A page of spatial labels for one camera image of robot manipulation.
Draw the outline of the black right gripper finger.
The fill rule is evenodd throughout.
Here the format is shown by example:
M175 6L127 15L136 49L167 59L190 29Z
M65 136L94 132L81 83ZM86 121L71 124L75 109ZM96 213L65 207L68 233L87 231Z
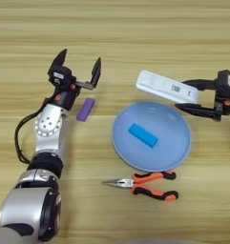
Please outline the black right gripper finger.
M207 117L215 121L221 120L221 114L218 113L215 109L205 108L199 104L190 104L190 103L176 104L176 107L182 110L183 112L187 112L194 116Z
M183 81L183 84L194 87L199 91L214 91L216 89L214 80L206 80L206 79L193 79Z

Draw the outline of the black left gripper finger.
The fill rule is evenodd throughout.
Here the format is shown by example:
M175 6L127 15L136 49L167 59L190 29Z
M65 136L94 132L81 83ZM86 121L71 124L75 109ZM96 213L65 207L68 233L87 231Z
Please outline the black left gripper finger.
M66 58L66 54L67 54L67 50L64 49L63 51L61 51L52 61L51 67L62 67L64 62L65 62L65 58Z
M75 85L83 88L83 89L87 89L87 90L93 90L96 88L96 85L98 83L98 80L100 78L100 74L101 74L101 58L98 57L93 70L92 70L92 79L91 81L86 81L86 82L80 82L80 81L76 81Z

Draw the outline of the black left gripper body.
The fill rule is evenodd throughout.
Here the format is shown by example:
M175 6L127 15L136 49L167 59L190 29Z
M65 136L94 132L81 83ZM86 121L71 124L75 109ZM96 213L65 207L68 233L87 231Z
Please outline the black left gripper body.
M70 85L66 90L55 88L53 95L44 100L44 105L52 104L67 111L73 107L75 98L80 94L81 88L76 85Z

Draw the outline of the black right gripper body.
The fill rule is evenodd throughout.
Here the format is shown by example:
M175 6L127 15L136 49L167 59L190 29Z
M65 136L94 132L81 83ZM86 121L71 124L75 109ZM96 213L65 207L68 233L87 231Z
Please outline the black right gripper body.
M215 107L222 115L230 115L230 90L216 91Z

